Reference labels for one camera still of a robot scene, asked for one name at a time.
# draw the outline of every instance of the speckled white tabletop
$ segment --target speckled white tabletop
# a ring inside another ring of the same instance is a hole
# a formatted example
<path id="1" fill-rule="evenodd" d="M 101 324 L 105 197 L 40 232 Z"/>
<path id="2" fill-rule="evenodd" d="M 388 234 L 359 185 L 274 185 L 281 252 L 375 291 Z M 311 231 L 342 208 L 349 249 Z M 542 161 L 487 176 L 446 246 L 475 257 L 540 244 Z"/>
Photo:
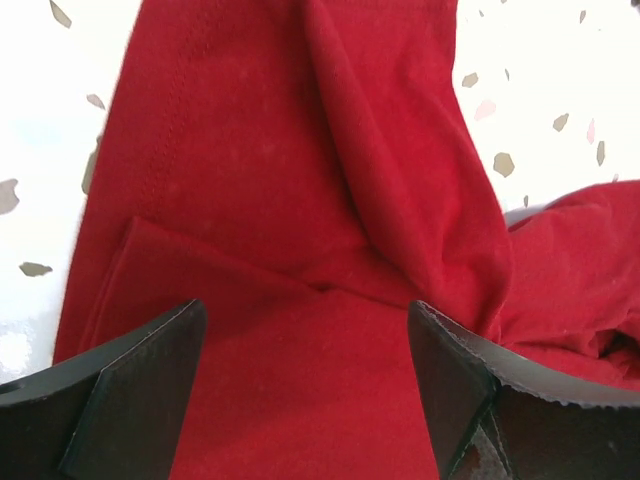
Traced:
<path id="1" fill-rule="evenodd" d="M 51 364 L 90 156 L 140 0 L 5 2 L 0 383 Z M 453 85 L 508 220 L 640 178 L 628 0 L 460 0 Z"/>

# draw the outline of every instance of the red towel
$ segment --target red towel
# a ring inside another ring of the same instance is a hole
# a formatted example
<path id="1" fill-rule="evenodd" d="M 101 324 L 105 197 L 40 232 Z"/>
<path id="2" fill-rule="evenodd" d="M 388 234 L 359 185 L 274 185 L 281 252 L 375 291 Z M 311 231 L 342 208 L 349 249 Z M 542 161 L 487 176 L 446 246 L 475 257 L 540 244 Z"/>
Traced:
<path id="1" fill-rule="evenodd" d="M 640 337 L 640 221 L 624 210 L 638 187 L 592 189 L 510 234 L 451 87 L 455 9 L 143 3 L 56 360 L 205 301 L 172 478 L 437 478 L 415 298 L 552 366 L 640 378 L 631 343 L 600 358 L 614 332 Z"/>

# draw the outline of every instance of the crumpled red fabric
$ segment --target crumpled red fabric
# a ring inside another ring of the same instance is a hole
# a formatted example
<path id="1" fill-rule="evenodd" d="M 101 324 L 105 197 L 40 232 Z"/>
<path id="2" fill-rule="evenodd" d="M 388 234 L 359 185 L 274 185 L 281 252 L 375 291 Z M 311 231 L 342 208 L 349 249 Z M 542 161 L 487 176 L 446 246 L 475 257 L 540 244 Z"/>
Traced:
<path id="1" fill-rule="evenodd" d="M 451 86 L 454 0 L 145 0 L 61 361 L 188 299 L 210 327 L 172 478 L 437 478 L 422 299 L 640 389 L 635 182 L 508 230 Z"/>

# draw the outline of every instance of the pink speck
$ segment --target pink speck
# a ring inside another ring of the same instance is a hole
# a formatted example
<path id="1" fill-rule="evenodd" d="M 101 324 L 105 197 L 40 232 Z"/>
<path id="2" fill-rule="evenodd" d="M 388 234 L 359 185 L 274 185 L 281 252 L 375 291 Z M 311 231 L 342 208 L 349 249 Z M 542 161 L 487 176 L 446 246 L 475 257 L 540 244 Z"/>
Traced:
<path id="1" fill-rule="evenodd" d="M 596 141 L 596 121 L 593 118 L 591 119 L 591 123 L 589 124 L 589 128 L 587 130 L 587 141 L 591 145 L 593 145 L 593 142 Z"/>
<path id="2" fill-rule="evenodd" d="M 496 104 L 491 100 L 483 100 L 482 103 L 478 106 L 476 114 L 473 118 L 475 120 L 482 120 L 483 118 L 490 117 L 494 113 L 496 113 Z"/>

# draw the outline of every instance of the red cloth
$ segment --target red cloth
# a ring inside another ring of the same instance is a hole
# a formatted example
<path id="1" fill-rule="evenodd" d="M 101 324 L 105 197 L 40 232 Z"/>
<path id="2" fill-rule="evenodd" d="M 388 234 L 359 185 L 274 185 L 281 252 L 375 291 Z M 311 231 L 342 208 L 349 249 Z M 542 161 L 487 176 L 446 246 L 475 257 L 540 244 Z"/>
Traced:
<path id="1" fill-rule="evenodd" d="M 414 298 L 544 363 L 640 377 L 631 350 L 596 358 L 602 325 L 640 336 L 623 291 L 640 222 L 621 210 L 638 187 L 593 189 L 510 234 L 451 87 L 455 9 L 143 3 L 55 357 L 205 301 L 172 478 L 437 478 L 406 338 Z"/>

